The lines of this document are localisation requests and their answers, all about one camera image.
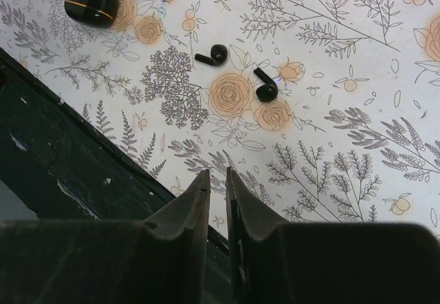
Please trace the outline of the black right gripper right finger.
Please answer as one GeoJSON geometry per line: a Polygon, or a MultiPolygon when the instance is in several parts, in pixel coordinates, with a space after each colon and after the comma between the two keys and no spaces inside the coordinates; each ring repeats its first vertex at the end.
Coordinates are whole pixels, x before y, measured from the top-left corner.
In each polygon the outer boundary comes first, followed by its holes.
{"type": "Polygon", "coordinates": [[[417,224],[290,222],[226,176],[238,303],[438,303],[439,242],[417,224]]]}

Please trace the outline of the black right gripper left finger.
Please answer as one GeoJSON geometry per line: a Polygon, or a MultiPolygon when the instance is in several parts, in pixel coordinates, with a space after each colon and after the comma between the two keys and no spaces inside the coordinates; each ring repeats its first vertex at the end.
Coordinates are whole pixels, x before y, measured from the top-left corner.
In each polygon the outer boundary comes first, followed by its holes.
{"type": "Polygon", "coordinates": [[[210,205],[202,171],[143,221],[1,224],[2,303],[200,303],[210,205]]]}

